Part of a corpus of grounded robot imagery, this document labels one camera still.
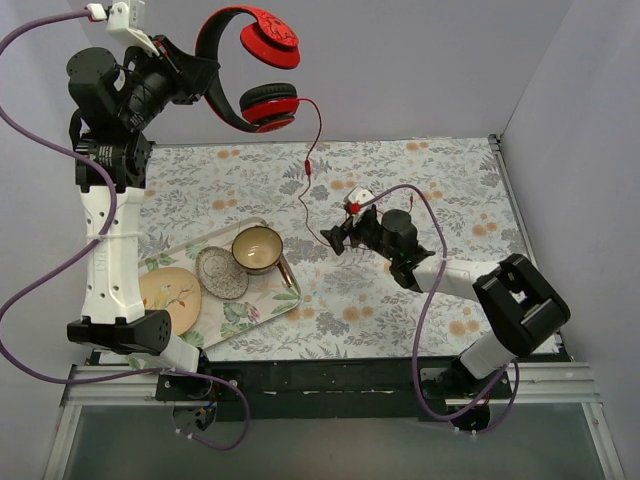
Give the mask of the yellow bird plate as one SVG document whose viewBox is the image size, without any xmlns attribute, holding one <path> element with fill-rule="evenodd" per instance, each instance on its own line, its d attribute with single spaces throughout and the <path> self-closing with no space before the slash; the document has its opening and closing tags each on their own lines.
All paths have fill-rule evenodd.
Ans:
<svg viewBox="0 0 640 480">
<path fill-rule="evenodd" d="M 197 277 L 184 268 L 160 268 L 139 277 L 140 293 L 147 310 L 166 310 L 172 332 L 182 335 L 195 325 L 202 306 Z"/>
</svg>

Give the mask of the beige ceramic bowl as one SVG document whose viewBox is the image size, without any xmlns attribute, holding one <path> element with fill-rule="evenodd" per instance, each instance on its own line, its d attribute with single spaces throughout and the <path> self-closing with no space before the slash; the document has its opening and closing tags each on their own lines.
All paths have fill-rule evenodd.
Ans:
<svg viewBox="0 0 640 480">
<path fill-rule="evenodd" d="M 248 274 L 262 275 L 280 265 L 283 249 L 283 240 L 275 230 L 257 225 L 235 237 L 231 253 L 235 262 Z"/>
</svg>

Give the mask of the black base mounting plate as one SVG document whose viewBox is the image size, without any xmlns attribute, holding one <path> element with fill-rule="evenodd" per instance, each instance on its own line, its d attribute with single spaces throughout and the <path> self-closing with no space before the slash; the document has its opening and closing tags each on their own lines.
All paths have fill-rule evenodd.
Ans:
<svg viewBox="0 0 640 480">
<path fill-rule="evenodd" d="M 235 381 L 246 396 L 252 420 L 401 418 L 428 416 L 417 402 L 411 359 L 356 358 L 283 361 L 204 361 L 201 373 Z M 244 419 L 236 394 L 213 386 L 220 422 Z M 208 382 L 161 375 L 155 399 L 202 402 L 211 397 Z"/>
</svg>

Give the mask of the copper spoon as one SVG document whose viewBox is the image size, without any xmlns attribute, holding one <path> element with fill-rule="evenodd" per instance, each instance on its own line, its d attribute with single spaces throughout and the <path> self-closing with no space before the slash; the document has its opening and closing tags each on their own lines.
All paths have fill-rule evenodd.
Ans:
<svg viewBox="0 0 640 480">
<path fill-rule="evenodd" d="M 286 265 L 286 263 L 284 261 L 281 261 L 278 263 L 278 269 L 283 277 L 283 280 L 285 282 L 285 284 L 288 287 L 293 287 L 294 286 L 294 280 L 293 280 L 293 276 L 292 273 L 289 269 L 289 267 Z"/>
</svg>

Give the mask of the speckled grey saucer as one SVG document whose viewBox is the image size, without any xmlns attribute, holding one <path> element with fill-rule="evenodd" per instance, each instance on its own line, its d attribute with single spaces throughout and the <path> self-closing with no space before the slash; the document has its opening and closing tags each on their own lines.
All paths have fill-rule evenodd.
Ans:
<svg viewBox="0 0 640 480">
<path fill-rule="evenodd" d="M 205 290 L 222 300 L 235 300 L 248 290 L 248 274 L 221 247 L 203 248 L 195 260 L 196 277 Z"/>
</svg>

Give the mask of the red black headphones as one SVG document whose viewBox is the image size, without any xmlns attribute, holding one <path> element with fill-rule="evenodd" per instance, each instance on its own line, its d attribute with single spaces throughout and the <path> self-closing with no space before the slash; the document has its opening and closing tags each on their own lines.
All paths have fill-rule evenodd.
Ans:
<svg viewBox="0 0 640 480">
<path fill-rule="evenodd" d="M 223 7 L 202 26 L 195 54 L 219 67 L 204 97 L 230 127 L 267 133 L 295 120 L 299 94 L 283 73 L 300 64 L 299 38 L 277 15 L 257 6 Z"/>
</svg>

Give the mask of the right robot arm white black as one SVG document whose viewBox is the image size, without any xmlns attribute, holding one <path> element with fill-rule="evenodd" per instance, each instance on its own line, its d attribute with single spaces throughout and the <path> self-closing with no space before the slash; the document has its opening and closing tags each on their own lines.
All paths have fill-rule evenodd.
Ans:
<svg viewBox="0 0 640 480">
<path fill-rule="evenodd" d="M 500 261 L 438 260 L 418 241 L 411 215 L 390 210 L 377 218 L 371 206 L 350 215 L 321 235 L 338 255 L 345 245 L 365 246 L 391 262 L 390 273 L 402 288 L 438 293 L 478 303 L 490 330 L 440 373 L 439 388 L 475 397 L 489 377 L 515 358 L 525 358 L 553 336 L 571 317 L 567 303 L 525 256 Z"/>
</svg>

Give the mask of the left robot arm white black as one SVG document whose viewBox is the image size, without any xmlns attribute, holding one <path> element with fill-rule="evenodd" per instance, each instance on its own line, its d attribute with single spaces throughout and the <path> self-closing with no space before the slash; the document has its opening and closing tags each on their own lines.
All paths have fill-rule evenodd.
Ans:
<svg viewBox="0 0 640 480">
<path fill-rule="evenodd" d="M 200 400 L 211 392 L 213 377 L 198 366 L 199 350 L 173 333 L 166 308 L 146 306 L 140 293 L 138 227 L 152 152 L 143 130 L 168 103 L 197 101 L 219 65 L 181 51 L 164 35 L 151 44 L 155 53 L 130 46 L 122 62 L 105 48 L 87 48 L 66 66 L 77 105 L 69 123 L 73 150 L 106 172 L 76 165 L 93 249 L 81 317 L 68 325 L 67 337 L 138 356 L 156 368 L 182 370 L 178 387 Z"/>
</svg>

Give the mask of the floral serving tray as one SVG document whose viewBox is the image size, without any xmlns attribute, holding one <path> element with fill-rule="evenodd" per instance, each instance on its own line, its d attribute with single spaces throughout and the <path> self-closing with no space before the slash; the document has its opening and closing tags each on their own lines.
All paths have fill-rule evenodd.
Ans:
<svg viewBox="0 0 640 480">
<path fill-rule="evenodd" d="M 259 218 L 200 236 L 139 263 L 143 304 L 167 311 L 172 332 L 205 350 L 299 305 L 283 250 Z"/>
</svg>

